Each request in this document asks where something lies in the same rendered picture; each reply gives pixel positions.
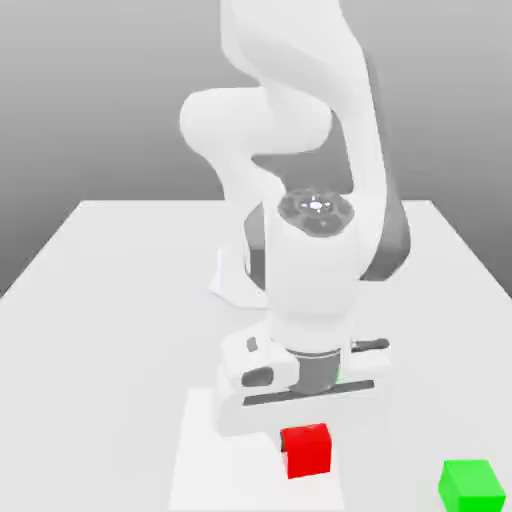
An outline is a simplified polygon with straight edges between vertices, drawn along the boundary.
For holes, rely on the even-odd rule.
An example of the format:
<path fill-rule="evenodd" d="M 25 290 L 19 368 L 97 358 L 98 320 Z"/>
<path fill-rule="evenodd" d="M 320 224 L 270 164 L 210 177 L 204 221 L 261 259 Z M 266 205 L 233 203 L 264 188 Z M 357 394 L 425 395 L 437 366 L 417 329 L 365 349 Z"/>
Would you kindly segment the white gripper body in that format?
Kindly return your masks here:
<path fill-rule="evenodd" d="M 334 429 L 389 429 L 394 375 L 389 369 L 362 373 L 318 395 L 232 385 L 226 372 L 216 372 L 214 417 L 223 436 L 326 423 Z"/>

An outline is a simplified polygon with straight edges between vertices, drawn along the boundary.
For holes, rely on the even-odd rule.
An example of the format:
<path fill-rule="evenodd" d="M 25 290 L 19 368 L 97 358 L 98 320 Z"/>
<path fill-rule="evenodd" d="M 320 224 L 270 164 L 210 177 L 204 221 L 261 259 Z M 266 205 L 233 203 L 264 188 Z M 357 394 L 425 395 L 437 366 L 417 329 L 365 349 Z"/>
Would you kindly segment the small red cube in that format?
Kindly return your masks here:
<path fill-rule="evenodd" d="M 280 439 L 289 479 L 330 472 L 332 438 L 326 423 L 284 428 Z"/>

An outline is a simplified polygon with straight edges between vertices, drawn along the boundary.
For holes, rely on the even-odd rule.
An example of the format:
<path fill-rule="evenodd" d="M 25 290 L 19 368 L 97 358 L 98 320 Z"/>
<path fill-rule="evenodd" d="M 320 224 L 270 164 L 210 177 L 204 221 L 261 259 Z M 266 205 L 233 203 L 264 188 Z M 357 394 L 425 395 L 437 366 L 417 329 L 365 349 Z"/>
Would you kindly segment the small green cube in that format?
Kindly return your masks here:
<path fill-rule="evenodd" d="M 502 512 L 506 492 L 485 459 L 445 460 L 438 483 L 445 512 Z"/>

